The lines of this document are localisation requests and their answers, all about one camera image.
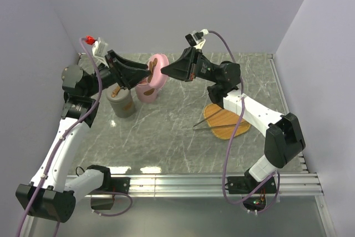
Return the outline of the pink round lid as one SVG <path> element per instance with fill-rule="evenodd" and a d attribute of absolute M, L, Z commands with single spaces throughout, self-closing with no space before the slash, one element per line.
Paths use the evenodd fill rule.
<path fill-rule="evenodd" d="M 154 54 L 148 61 L 148 70 L 150 75 L 147 83 L 154 89 L 160 89 L 164 86 L 168 76 L 162 74 L 161 69 L 169 65 L 169 60 L 164 54 Z"/>

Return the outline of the metal tongs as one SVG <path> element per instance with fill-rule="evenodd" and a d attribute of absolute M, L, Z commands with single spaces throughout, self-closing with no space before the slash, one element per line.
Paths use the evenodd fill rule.
<path fill-rule="evenodd" d="M 222 129 L 234 127 L 241 117 L 233 112 L 219 109 L 197 122 L 193 127 L 193 131 Z"/>

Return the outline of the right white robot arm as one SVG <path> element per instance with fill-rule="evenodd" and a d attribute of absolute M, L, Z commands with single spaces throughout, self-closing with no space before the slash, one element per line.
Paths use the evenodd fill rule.
<path fill-rule="evenodd" d="M 306 147 L 298 118 L 269 109 L 244 93 L 240 65 L 223 61 L 212 63 L 200 49 L 185 49 L 181 57 L 161 69 L 162 74 L 184 82 L 195 78 L 213 83 L 207 91 L 212 103 L 239 116 L 254 126 L 264 137 L 263 156 L 244 174 L 249 194 L 263 188 L 274 174 L 285 167 Z"/>

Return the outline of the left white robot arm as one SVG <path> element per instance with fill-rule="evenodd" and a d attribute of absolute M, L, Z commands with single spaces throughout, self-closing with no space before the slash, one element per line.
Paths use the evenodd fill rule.
<path fill-rule="evenodd" d="M 100 194 L 112 188 L 110 169 L 91 165 L 79 177 L 67 182 L 67 174 L 79 144 L 91 129 L 104 89 L 117 84 L 131 89 L 151 74 L 146 64 L 122 58 L 114 51 L 105 56 L 106 64 L 87 73 L 77 64 L 62 71 L 64 106 L 54 142 L 41 167 L 29 184 L 20 184 L 16 198 L 25 216 L 65 223 L 76 203 L 93 191 Z"/>

